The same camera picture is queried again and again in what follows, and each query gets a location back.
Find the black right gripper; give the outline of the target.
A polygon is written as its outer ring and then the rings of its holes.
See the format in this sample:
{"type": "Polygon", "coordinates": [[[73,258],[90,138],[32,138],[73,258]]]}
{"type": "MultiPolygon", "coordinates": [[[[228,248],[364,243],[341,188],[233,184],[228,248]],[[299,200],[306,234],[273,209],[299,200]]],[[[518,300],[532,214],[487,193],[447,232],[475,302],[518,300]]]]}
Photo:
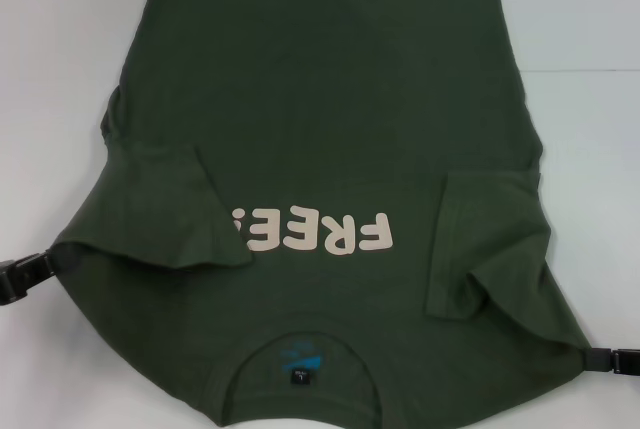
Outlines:
{"type": "Polygon", "coordinates": [[[583,351],[584,370],[614,374],[640,374],[639,349],[589,348],[583,351]]]}

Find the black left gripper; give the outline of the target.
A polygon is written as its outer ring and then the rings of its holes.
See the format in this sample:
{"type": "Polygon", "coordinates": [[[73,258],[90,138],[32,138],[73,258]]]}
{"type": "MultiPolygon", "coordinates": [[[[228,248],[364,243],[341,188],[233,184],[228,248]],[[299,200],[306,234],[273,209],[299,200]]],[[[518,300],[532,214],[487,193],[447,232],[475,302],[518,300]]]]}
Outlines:
{"type": "Polygon", "coordinates": [[[0,305],[25,298],[29,289],[50,278],[50,266],[56,276],[67,277],[81,271],[84,264],[85,248],[81,244],[55,244],[46,254],[3,261],[0,267],[0,305]]]}

